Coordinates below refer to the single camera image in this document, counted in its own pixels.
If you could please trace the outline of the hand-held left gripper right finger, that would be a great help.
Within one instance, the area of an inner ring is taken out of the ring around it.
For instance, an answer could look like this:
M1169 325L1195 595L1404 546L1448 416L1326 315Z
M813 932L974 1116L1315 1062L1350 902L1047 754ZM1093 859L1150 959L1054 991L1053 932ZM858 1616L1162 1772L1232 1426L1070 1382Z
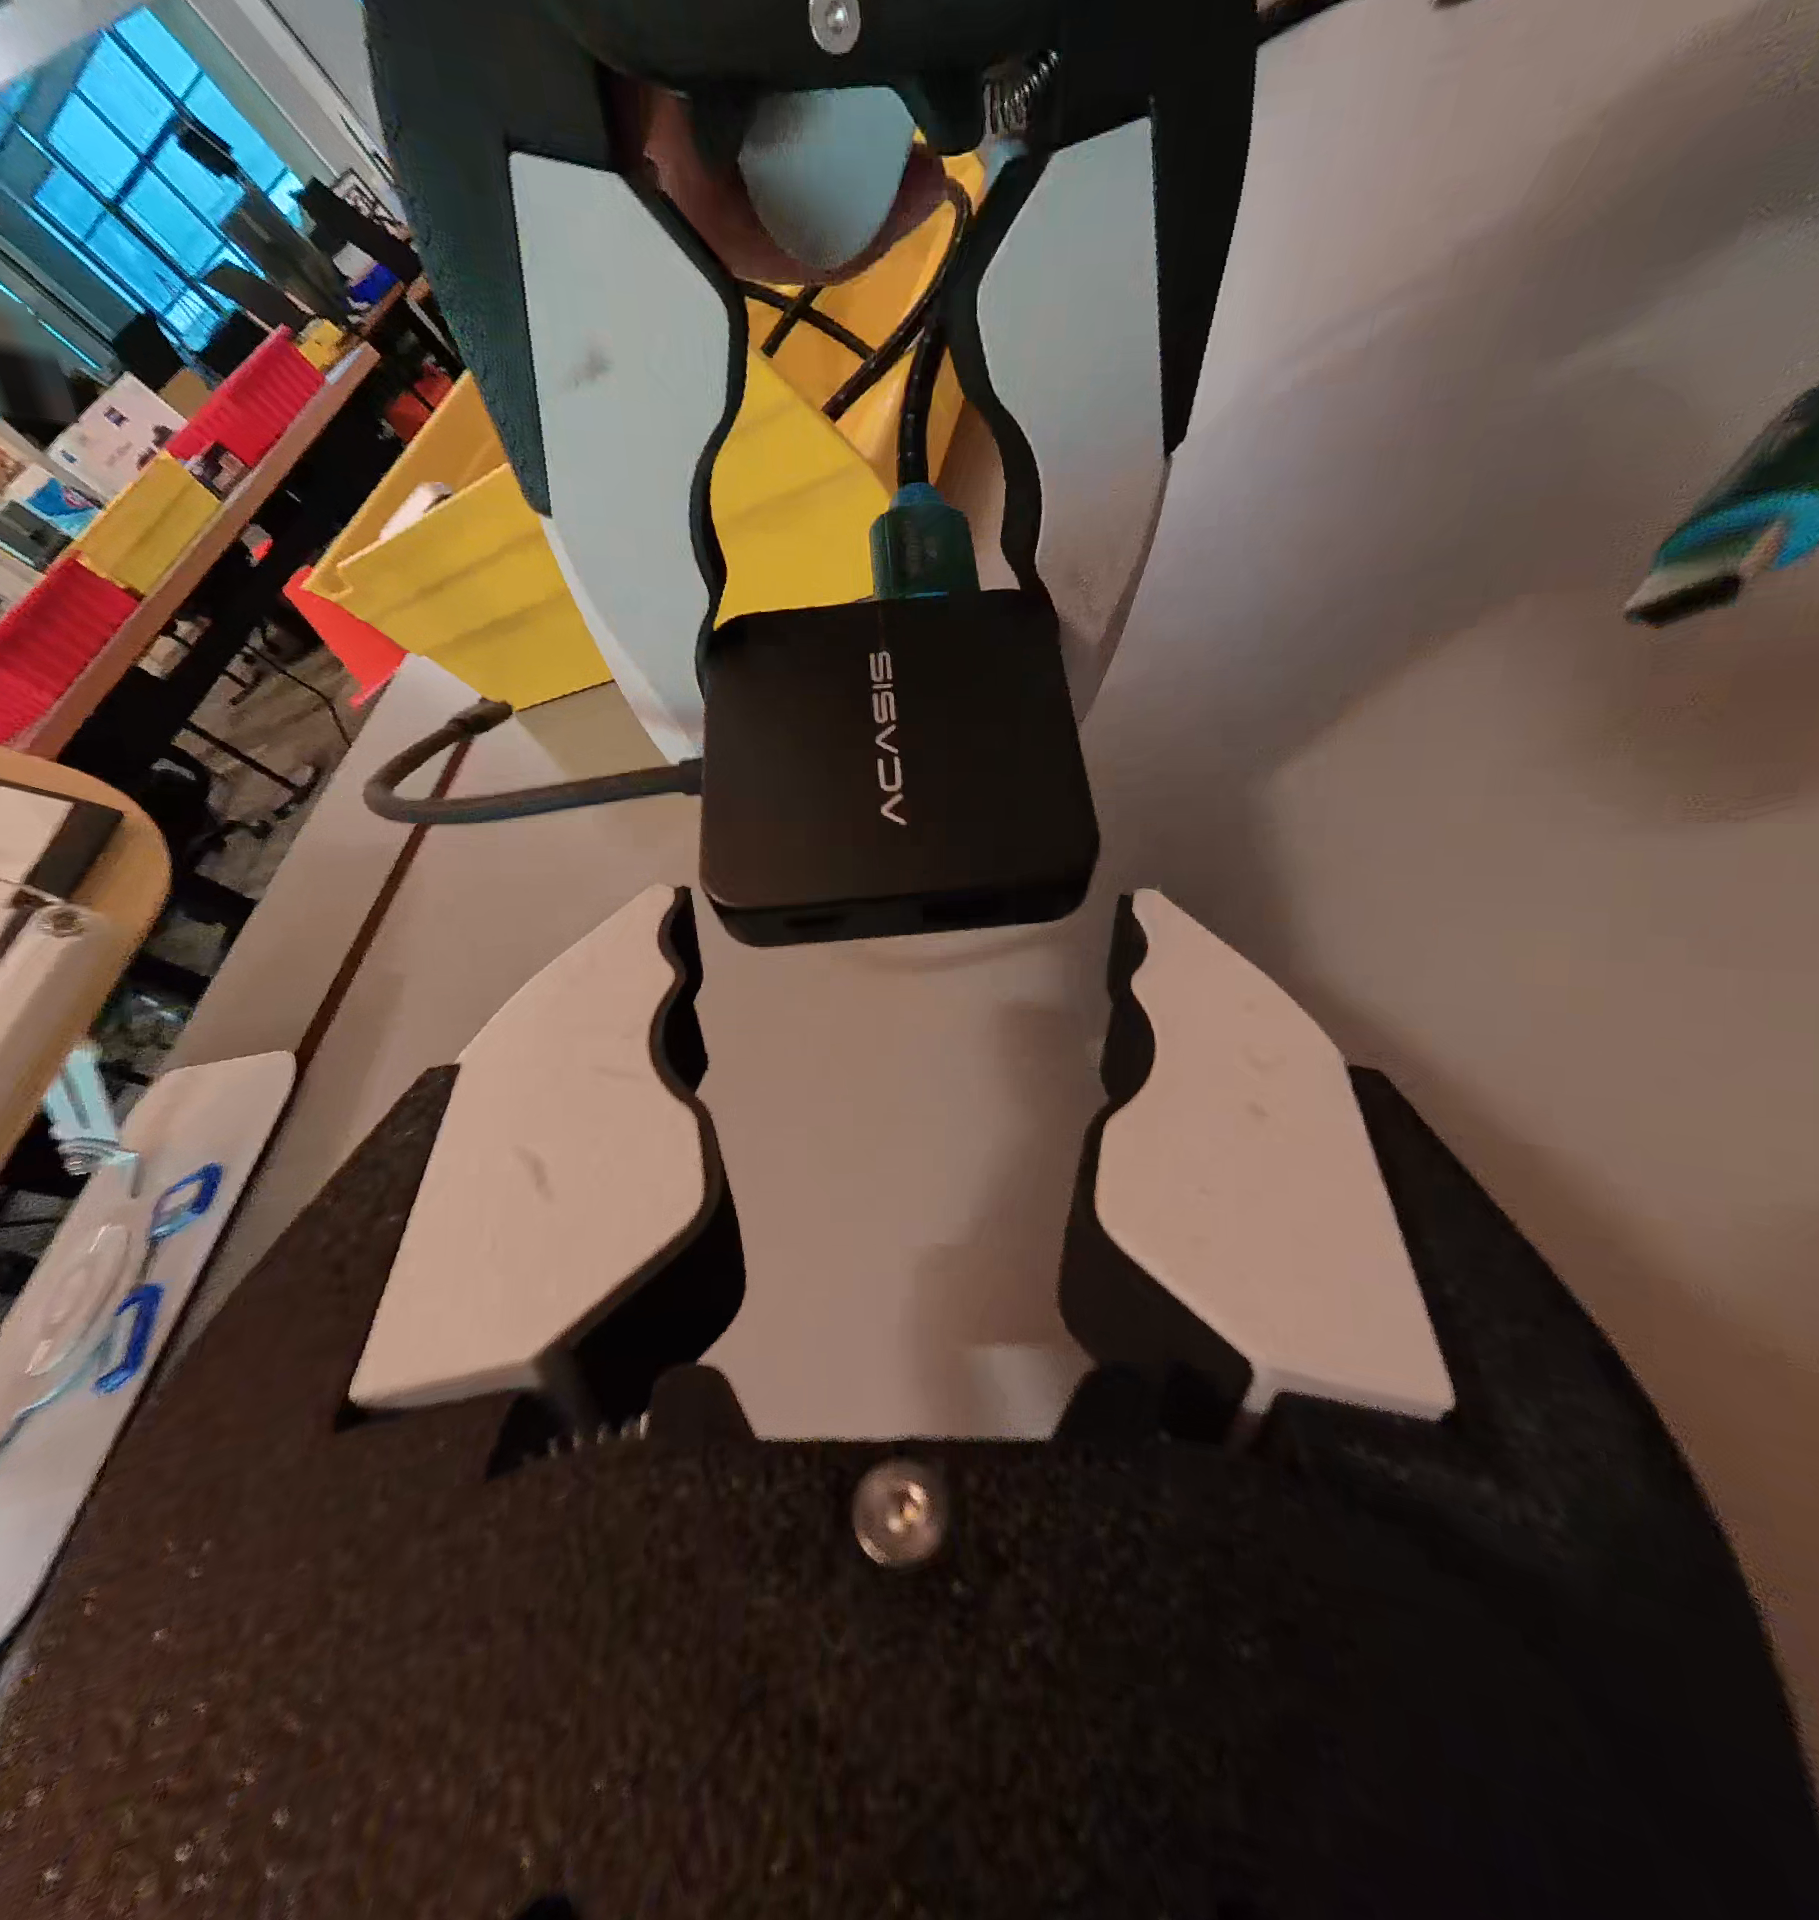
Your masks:
M1118 903L1102 1103L1059 1269L1067 1332L1152 1421L1285 1398L1442 1421L1455 1385L1354 1076L1154 889Z

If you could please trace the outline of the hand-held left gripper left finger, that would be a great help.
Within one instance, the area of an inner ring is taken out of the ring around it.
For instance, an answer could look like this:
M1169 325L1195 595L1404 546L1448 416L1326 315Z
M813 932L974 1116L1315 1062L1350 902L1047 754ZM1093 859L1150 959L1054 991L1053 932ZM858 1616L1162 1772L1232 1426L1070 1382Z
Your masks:
M645 1411L722 1339L746 1258L703 982L689 893L649 884L469 1040L351 1404Z

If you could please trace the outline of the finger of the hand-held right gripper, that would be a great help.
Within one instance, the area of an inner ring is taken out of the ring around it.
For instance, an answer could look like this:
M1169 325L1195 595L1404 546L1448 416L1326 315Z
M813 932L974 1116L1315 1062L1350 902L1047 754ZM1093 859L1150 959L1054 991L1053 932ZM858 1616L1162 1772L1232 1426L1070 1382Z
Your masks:
M705 746L727 586L710 479L746 385L734 278L656 188L513 153L547 542L635 719Z
M1097 702L1162 521L1169 452L1152 121L994 172L969 294L969 396L1005 472L999 549Z

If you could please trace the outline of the black usb hub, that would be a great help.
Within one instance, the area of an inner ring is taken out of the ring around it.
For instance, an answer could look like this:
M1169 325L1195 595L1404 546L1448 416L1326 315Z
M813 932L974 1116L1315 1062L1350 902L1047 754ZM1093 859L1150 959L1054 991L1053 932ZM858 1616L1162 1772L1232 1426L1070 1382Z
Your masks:
M753 613L710 637L698 865L741 943L1051 925L1097 854L1047 598Z

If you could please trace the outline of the green usb cable blue tip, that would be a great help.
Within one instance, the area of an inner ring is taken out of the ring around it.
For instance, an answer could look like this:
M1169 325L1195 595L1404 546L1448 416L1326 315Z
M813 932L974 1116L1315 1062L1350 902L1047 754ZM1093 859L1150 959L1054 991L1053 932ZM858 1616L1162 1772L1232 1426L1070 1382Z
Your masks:
M1622 615L1664 629L1735 603L1819 549L1819 381L1743 448L1656 547Z

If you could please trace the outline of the person's right hand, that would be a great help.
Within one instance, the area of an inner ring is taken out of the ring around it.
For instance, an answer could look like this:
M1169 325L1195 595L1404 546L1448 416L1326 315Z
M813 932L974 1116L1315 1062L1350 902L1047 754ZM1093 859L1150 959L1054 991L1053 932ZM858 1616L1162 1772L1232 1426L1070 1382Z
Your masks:
M944 159L891 88L768 95L746 110L634 90L638 157L738 278L840 284L920 228Z

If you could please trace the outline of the yellow plastic bin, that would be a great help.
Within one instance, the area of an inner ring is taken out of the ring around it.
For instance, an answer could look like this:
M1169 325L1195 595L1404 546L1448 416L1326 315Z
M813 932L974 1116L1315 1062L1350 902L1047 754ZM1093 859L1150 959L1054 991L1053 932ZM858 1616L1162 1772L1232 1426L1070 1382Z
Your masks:
M457 496L374 546L421 483ZM615 680L469 374L312 570L312 589L480 699L525 710Z
M981 157L946 161L950 204L863 274L802 300L797 284L746 282L745 396L710 473L726 561L715 625L873 594L875 521L897 493L900 420L931 289L960 206L987 194Z

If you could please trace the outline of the blue clip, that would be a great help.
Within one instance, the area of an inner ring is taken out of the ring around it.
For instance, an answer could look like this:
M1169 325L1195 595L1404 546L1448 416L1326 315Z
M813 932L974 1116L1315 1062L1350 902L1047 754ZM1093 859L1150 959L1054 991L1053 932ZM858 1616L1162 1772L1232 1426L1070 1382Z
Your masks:
M91 1393L110 1398L139 1385L154 1360L166 1308L161 1282L132 1287L114 1308L110 1327L91 1360Z
M190 1173L176 1178L155 1198L143 1244L146 1249L160 1247L179 1234L190 1230L203 1221L224 1188L224 1165L205 1161Z

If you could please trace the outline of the orange-red plastic part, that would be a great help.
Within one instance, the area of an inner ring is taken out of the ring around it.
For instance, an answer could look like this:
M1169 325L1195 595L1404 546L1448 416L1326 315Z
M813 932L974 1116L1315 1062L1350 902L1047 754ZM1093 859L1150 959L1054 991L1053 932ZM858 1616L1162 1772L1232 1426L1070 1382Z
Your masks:
M309 566L297 568L284 598L343 666L351 678L353 707L370 707L394 682L408 655L392 637L312 589L312 572Z

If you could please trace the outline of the red storage bin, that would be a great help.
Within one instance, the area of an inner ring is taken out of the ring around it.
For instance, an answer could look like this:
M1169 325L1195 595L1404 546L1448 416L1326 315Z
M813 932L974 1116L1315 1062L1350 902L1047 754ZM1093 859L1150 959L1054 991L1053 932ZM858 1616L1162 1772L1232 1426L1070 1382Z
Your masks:
M0 745L31 732L139 609L81 561L61 559L0 616Z
M209 446L223 446L255 468L324 385L326 374L305 354L297 336L280 327L211 390L164 451L187 465Z

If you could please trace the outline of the metal clip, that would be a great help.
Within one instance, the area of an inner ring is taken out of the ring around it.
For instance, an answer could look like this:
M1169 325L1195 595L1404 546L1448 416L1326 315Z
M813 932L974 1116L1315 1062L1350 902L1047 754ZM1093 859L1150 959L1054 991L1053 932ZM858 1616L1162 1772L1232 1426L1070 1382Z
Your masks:
M91 1040L66 1053L43 1107L56 1160L70 1178L89 1181L111 1172L129 1193L139 1193L141 1154L121 1139L101 1054Z

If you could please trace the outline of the small yellow storage bin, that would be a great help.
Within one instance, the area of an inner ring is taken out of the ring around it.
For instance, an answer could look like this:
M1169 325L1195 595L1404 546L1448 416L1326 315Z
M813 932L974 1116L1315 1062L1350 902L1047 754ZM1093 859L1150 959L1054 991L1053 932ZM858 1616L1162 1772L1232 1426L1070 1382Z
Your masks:
M95 516L68 556L143 600L202 542L223 505L190 468L160 451Z

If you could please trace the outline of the clear round disc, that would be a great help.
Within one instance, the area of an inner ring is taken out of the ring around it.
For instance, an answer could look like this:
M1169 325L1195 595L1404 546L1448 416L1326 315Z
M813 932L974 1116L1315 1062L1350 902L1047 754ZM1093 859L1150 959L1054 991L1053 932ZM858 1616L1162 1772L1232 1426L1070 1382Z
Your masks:
M25 1380L51 1378L81 1352L129 1269L131 1244L127 1222L107 1222L74 1262L53 1277L37 1275L23 1336Z

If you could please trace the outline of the white and blue box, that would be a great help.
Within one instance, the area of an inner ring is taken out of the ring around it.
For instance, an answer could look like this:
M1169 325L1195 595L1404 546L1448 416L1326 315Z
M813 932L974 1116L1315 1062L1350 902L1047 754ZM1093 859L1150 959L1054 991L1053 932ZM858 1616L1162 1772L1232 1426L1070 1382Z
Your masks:
M51 445L46 461L64 485L107 505L183 426L166 399L124 374Z

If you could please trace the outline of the large window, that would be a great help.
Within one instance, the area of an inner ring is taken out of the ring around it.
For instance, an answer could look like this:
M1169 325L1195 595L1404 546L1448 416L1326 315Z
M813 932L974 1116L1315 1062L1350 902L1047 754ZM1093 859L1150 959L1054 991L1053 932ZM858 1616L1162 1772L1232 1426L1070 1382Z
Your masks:
M320 157L190 4L141 4L0 86L0 300L86 372L139 316L197 361L230 315L208 271L246 264L239 187L196 164L190 117L281 215Z

